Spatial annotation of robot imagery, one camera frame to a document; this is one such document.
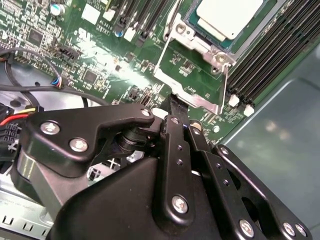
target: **yellow wire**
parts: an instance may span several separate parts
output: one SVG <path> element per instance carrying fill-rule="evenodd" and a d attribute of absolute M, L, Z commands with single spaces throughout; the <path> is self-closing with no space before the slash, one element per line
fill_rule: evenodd
<path fill-rule="evenodd" d="M 36 108 L 28 108 L 28 109 L 25 109 L 25 110 L 18 112 L 17 114 L 26 114 L 26 113 L 34 112 L 35 110 L 36 110 Z"/>

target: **metal arm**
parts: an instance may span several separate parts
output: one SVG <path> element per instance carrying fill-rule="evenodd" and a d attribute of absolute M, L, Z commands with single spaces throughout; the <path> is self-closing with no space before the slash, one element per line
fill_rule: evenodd
<path fill-rule="evenodd" d="M 211 151 L 185 104 L 164 102 L 164 119 L 139 104 L 27 119 L 11 178 L 55 220 L 50 240 L 312 239 L 230 149 Z M 135 150 L 144 159 L 88 187 L 92 163 Z"/>

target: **red wire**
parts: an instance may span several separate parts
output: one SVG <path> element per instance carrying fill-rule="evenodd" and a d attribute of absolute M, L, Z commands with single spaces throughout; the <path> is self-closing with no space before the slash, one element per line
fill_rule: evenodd
<path fill-rule="evenodd" d="M 0 122 L 0 126 L 6 125 L 7 123 L 11 122 L 12 120 L 22 119 L 22 118 L 26 118 L 28 116 L 29 116 L 29 114 L 17 114 L 17 115 L 8 116 L 5 120 Z"/>

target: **silver bracket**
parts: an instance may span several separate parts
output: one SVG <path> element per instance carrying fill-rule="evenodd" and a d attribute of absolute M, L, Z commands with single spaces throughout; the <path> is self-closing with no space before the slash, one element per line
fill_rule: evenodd
<path fill-rule="evenodd" d="M 174 95 L 176 95 L 181 101 L 185 102 L 191 107 L 204 108 L 216 115 L 222 114 L 223 108 L 225 106 L 229 67 L 234 65 L 236 62 L 227 53 L 221 51 L 213 45 L 208 45 L 206 42 L 196 37 L 196 32 L 181 20 L 181 15 L 179 13 L 175 17 L 172 28 L 169 27 L 169 22 L 170 21 L 167 22 L 168 26 L 166 27 L 166 30 L 168 30 L 170 33 L 166 38 L 165 46 L 158 60 L 158 63 L 154 68 L 154 77 L 164 84 L 168 85 L 172 89 L 172 93 Z M 160 69 L 160 64 L 171 40 L 180 42 L 190 50 L 196 50 L 202 55 L 203 59 L 207 63 L 212 65 L 213 69 L 224 75 L 224 79 L 221 83 L 220 88 L 219 104 L 211 103 L 198 94 L 191 95 L 185 92 L 181 83 L 166 75 Z"/>

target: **motherboard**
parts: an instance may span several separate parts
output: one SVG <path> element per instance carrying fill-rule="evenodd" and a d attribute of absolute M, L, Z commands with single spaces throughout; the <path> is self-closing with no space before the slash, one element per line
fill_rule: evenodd
<path fill-rule="evenodd" d="M 170 93 L 218 143 L 319 42 L 315 0 L 0 0 L 0 49 L 117 105 Z M 54 79 L 43 59 L 15 61 Z"/>

